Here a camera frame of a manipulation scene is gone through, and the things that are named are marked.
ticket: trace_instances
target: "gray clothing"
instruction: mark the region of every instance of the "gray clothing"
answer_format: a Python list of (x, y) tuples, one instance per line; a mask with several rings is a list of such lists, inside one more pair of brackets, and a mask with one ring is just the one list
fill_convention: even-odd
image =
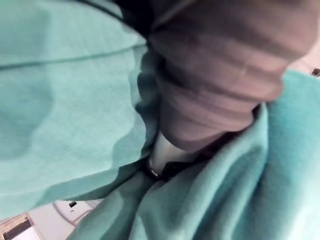
[(282, 92), (287, 66), (317, 37), (317, 0), (150, 0), (164, 58), (160, 129), (194, 152), (254, 121)]

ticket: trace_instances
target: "gray fabric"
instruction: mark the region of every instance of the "gray fabric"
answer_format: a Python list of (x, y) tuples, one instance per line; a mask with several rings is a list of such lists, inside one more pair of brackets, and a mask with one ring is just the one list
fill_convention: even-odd
[[(156, 2), (155, 22), (166, 6)], [(193, 152), (245, 129), (259, 103), (281, 94), (284, 70), (316, 39), (318, 3), (202, 0), (179, 9), (150, 41), (165, 59), (157, 81), (161, 131)]]

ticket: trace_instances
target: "wrinkled fabric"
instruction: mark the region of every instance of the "wrinkled fabric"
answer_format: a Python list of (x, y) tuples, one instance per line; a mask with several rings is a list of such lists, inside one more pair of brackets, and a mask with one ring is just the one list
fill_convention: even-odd
[(210, 160), (153, 181), (159, 60), (144, 38), (82, 3), (0, 5), (0, 218), (104, 198), (69, 240), (319, 239), (318, 80), (288, 71)]

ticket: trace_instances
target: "teal fleece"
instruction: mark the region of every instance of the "teal fleece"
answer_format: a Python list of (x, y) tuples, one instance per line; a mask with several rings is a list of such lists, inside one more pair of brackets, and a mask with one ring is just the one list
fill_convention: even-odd
[(287, 71), (252, 126), (155, 182), (159, 61), (105, 7), (0, 3), (0, 218), (104, 198), (69, 240), (318, 240), (320, 82)]

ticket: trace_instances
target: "fleece blanket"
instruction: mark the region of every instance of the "fleece blanket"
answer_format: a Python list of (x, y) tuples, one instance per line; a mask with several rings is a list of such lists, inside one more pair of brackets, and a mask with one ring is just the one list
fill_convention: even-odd
[(70, 240), (318, 240), (320, 82), (287, 71), (252, 126), (154, 181), (159, 59), (103, 7), (0, 3), (0, 218), (104, 198)]

